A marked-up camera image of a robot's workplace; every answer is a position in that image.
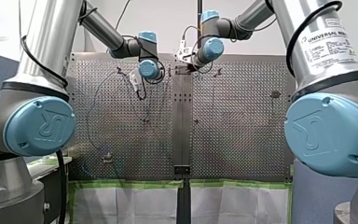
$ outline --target metal pegboard wall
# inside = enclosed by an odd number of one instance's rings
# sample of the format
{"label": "metal pegboard wall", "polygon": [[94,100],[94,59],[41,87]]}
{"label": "metal pegboard wall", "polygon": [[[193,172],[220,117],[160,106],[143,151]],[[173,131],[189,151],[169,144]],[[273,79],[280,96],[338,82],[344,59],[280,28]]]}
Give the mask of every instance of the metal pegboard wall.
{"label": "metal pegboard wall", "polygon": [[287,181],[286,65],[282,57],[241,57],[193,80],[191,176]]}
{"label": "metal pegboard wall", "polygon": [[[147,98],[140,101],[123,75],[137,66],[137,60],[76,54],[71,63],[77,128],[70,148],[75,157],[70,178],[172,179],[168,73],[158,85],[145,83]],[[167,70],[171,67],[163,63]]]}

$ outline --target green strip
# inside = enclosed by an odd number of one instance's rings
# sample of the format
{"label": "green strip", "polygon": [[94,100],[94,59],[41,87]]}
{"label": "green strip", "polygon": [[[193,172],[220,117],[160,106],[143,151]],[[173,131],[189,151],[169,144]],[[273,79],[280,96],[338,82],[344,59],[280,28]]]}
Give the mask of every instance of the green strip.
{"label": "green strip", "polygon": [[129,181],[129,180],[94,180],[72,181],[77,189],[180,189],[183,181]]}
{"label": "green strip", "polygon": [[288,204],[287,204],[287,224],[292,224],[292,209],[293,209],[293,184],[287,183],[287,185],[290,185],[289,193],[288,193]]}
{"label": "green strip", "polygon": [[247,180],[190,180],[191,188],[239,187],[253,189],[290,189],[291,184],[282,182],[258,182]]}
{"label": "green strip", "polygon": [[69,224],[74,223],[75,216],[75,194],[76,188],[74,185],[69,185]]}

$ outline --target blue joint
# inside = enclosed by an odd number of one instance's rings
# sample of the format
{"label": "blue joint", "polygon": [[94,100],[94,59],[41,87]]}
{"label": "blue joint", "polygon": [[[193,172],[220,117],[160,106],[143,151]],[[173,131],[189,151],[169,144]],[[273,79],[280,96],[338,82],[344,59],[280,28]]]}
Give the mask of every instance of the blue joint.
{"label": "blue joint", "polygon": [[158,66],[155,62],[151,60],[143,60],[138,65],[139,74],[146,79],[156,79],[158,78]]}
{"label": "blue joint", "polygon": [[208,11],[204,11],[201,15],[201,22],[204,23],[210,19],[213,18],[218,18],[219,17],[219,13],[215,10],[208,10]]}
{"label": "blue joint", "polygon": [[284,134],[294,154],[312,170],[358,177],[358,104],[316,92],[295,101]]}
{"label": "blue joint", "polygon": [[209,61],[218,59],[225,51],[223,41],[217,37],[212,37],[205,42],[203,54]]}
{"label": "blue joint", "polygon": [[138,34],[139,38],[157,44],[157,35],[153,31],[142,31]]}
{"label": "blue joint", "polygon": [[76,126],[74,111],[64,100],[43,96],[14,111],[3,132],[7,149],[20,156],[46,156],[68,143]]}

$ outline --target gray panel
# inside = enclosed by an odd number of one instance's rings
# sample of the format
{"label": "gray panel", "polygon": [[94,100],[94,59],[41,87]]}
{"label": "gray panel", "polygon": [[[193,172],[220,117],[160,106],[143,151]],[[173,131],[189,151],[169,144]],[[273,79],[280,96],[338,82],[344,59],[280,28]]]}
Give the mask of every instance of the gray panel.
{"label": "gray panel", "polygon": [[320,175],[295,160],[292,223],[333,223],[337,204],[350,201],[357,188],[358,179]]}
{"label": "gray panel", "polygon": [[[113,60],[106,54],[73,57],[69,80],[76,80],[71,95],[77,129],[70,153],[77,158],[71,178],[172,179],[171,78],[145,83],[147,98],[140,101],[128,77],[117,73],[119,67],[129,74],[136,60]],[[109,152],[112,162],[103,162]]]}
{"label": "gray panel", "polygon": [[[293,157],[283,133],[288,72],[282,57],[220,61],[194,78],[192,177],[287,180]],[[281,96],[272,98],[273,91]]]}

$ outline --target robot end effector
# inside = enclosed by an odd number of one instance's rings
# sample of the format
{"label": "robot end effector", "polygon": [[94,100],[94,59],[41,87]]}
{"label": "robot end effector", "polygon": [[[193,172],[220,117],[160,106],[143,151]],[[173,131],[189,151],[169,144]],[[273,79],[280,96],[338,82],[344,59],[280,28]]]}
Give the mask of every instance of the robot end effector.
{"label": "robot end effector", "polygon": [[273,12],[265,7],[265,1],[255,1],[235,20],[220,18],[215,10],[208,10],[201,15],[201,43],[199,51],[193,54],[194,48],[186,48],[185,40],[181,41],[176,54],[181,62],[201,68],[218,59],[224,53],[224,44],[220,38],[232,40],[249,39],[255,27],[271,17]]}

